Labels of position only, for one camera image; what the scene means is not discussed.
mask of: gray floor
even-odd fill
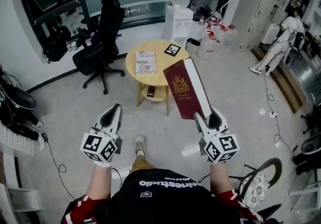
[[[287,194],[294,180],[304,185],[307,175],[296,177],[294,165],[290,160],[288,148],[281,144],[278,148],[273,141],[277,133],[276,121],[268,115],[263,76],[249,71],[248,67],[257,60],[250,52],[216,53],[211,61],[195,59],[195,64],[202,78],[209,100],[226,117],[229,128],[236,134],[241,151],[228,162],[230,175],[242,175],[248,171],[243,164],[260,166],[266,160],[278,157],[283,163],[281,179],[269,190],[266,199],[257,209],[263,209],[282,203],[282,208],[275,218],[284,223],[300,223],[297,213],[291,212],[296,197]],[[125,69],[125,60],[119,60],[113,67]],[[109,95],[103,95],[99,79],[92,82],[86,90],[82,84],[88,77],[76,73],[55,81],[36,90],[33,96],[38,102],[36,114],[45,123],[47,133],[57,164],[65,164],[67,172],[62,174],[66,187],[74,197],[83,194],[91,178],[93,163],[79,151],[83,134],[88,131],[97,114],[107,106],[120,103],[125,115],[136,112],[135,102],[126,92],[136,97],[137,83],[129,76],[112,75],[107,78]],[[300,112],[292,114],[280,90],[269,77],[267,86],[274,95],[271,103],[279,116],[281,134],[291,147],[301,143],[306,137],[300,119]],[[181,151],[200,139],[195,123],[183,120],[171,100],[171,114],[166,116],[165,103],[152,103],[143,100],[134,117],[123,117],[120,136],[124,140],[122,154],[116,155],[113,164],[117,169],[132,165],[134,155],[134,137],[144,134],[146,137],[147,159],[159,168],[167,168],[199,180],[209,172],[206,157],[194,154],[183,157]],[[46,224],[59,223],[71,197],[64,190],[58,172],[53,164],[49,147],[36,152],[34,157],[21,155],[19,164],[22,183],[25,188],[38,189],[45,210],[40,213]],[[209,180],[203,185],[209,188]],[[112,193],[119,186],[114,180]]]

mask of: person in white clothing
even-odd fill
[[[294,17],[288,17],[283,23],[281,23],[281,30],[283,30],[284,32],[274,42],[263,60],[261,60],[256,66],[249,68],[252,72],[261,74],[262,70],[268,66],[268,70],[265,72],[265,75],[268,76],[270,72],[277,67],[288,50],[291,50],[295,41],[296,34],[298,32],[304,33],[301,16],[302,10],[296,8],[294,11]]]

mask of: black and white marker cube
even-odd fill
[[[117,135],[107,133],[102,135],[85,133],[80,150],[93,161],[107,163],[117,150],[114,140]]]
[[[214,163],[229,161],[240,150],[235,134],[205,138],[204,151]]]

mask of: white sneaker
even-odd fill
[[[260,75],[262,73],[262,70],[256,69],[255,67],[249,67],[250,71]]]
[[[39,128],[42,128],[42,127],[44,126],[44,123],[41,122],[41,121],[38,121],[36,125],[33,125],[33,124],[32,124],[32,126],[33,126],[34,128],[38,128],[38,129],[39,129]]]
[[[39,144],[39,150],[40,151],[43,151],[45,149],[45,140],[44,138],[42,137],[41,133],[38,132],[39,136],[38,136],[38,144]]]
[[[145,138],[142,135],[138,135],[135,139],[135,153],[136,155],[145,156]]]

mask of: wooden side table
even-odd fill
[[[166,100],[167,116],[170,115],[170,89],[163,71],[179,60],[187,59],[188,52],[181,48],[175,57],[164,53],[170,44],[174,42],[168,40],[148,40],[132,48],[126,56],[126,69],[128,73],[139,82],[137,93],[137,107],[140,105],[140,98],[143,95],[150,101]],[[136,52],[155,51],[156,73],[155,74],[136,74]],[[155,86],[154,97],[148,97],[149,86]]]

